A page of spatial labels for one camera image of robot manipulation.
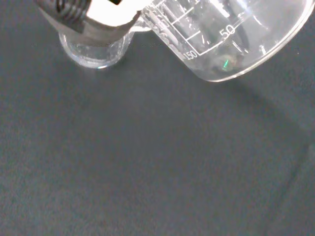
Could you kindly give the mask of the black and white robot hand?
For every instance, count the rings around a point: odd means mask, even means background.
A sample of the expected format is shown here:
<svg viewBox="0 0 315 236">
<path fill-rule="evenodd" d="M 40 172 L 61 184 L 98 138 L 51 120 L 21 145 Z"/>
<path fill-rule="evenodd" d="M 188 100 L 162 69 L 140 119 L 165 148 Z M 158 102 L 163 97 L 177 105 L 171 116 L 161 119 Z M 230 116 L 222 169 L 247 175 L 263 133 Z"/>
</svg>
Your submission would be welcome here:
<svg viewBox="0 0 315 236">
<path fill-rule="evenodd" d="M 77 44 L 106 47 L 123 38 L 151 0 L 35 0 L 59 33 Z"/>
</svg>

